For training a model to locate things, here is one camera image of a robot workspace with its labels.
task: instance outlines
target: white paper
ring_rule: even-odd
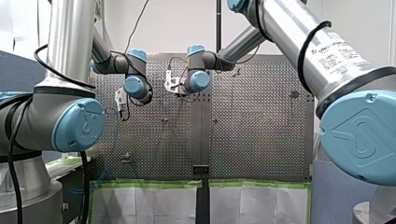
[[[210,189],[210,223],[238,224],[242,187]]]
[[[239,223],[275,224],[277,189],[242,187]]]
[[[276,224],[305,224],[306,207],[306,189],[279,189]]]
[[[210,189],[216,224],[305,224],[307,189],[244,186]]]
[[[97,189],[92,224],[195,224],[196,189]]]

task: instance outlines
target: white wall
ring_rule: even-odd
[[[125,50],[129,34],[146,0],[105,0],[106,28],[116,50]],[[222,0],[222,45],[227,46],[246,27],[248,21],[227,7]],[[322,0],[308,6],[321,16]],[[150,0],[131,41],[131,48],[147,52],[186,52],[191,44],[216,49],[215,0]],[[272,43],[264,43],[260,54],[281,54]]]

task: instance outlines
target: pegboard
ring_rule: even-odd
[[[107,110],[106,127],[97,145],[97,174],[110,170],[117,178],[192,179],[191,104],[164,89],[170,57],[149,57],[147,77],[154,91],[149,105],[130,104],[130,118],[121,122],[116,115],[109,115],[114,114],[113,109]],[[185,67],[174,60],[174,76]],[[96,97],[105,108],[117,108],[114,93],[123,80],[123,75],[95,77]],[[120,131],[114,144],[118,125]],[[130,162],[121,162],[128,154]]]
[[[130,105],[131,117],[120,122],[115,147],[117,118],[106,115],[97,145],[97,174],[107,169],[121,178],[193,179],[193,165],[208,164],[209,178],[306,180],[314,98],[283,56],[257,55],[232,72],[213,72],[211,88],[192,104],[164,90],[172,56],[148,57],[153,100],[146,106]],[[173,76],[184,68],[174,60]],[[105,107],[116,108],[114,92],[123,80],[119,75],[95,78],[97,98]],[[122,163],[127,153],[131,162]]]
[[[211,98],[211,178],[308,180],[314,98],[283,56],[214,74]]]

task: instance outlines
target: light blue joint cap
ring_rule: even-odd
[[[102,73],[96,68],[96,65],[95,65],[95,62],[94,62],[94,61],[91,61],[91,68],[92,68],[92,70],[93,70],[94,73],[96,73],[96,74],[102,74]]]
[[[189,45],[187,48],[187,55],[190,56],[194,53],[198,53],[205,50],[204,45]]]
[[[130,49],[128,54],[142,60],[145,63],[148,61],[148,55],[142,49]]]
[[[203,91],[209,86],[210,77],[206,72],[198,71],[190,77],[189,86],[192,92]]]
[[[247,5],[248,0],[228,0],[228,8],[235,12],[235,13],[241,13],[245,6]]]
[[[93,146],[105,126],[105,110],[95,99],[71,104],[52,131],[52,146],[60,152],[80,152]]]
[[[124,81],[123,88],[129,96],[136,100],[143,99],[148,93],[144,81],[137,76],[127,77]]]
[[[332,161],[360,180],[396,186],[396,92],[358,91],[332,103],[321,121]]]
[[[17,95],[29,93],[27,91],[0,91],[0,102]]]

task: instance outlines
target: label sticker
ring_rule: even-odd
[[[322,74],[339,78],[346,70],[369,64],[358,52],[336,33],[329,33],[332,40],[310,48],[307,54]]]

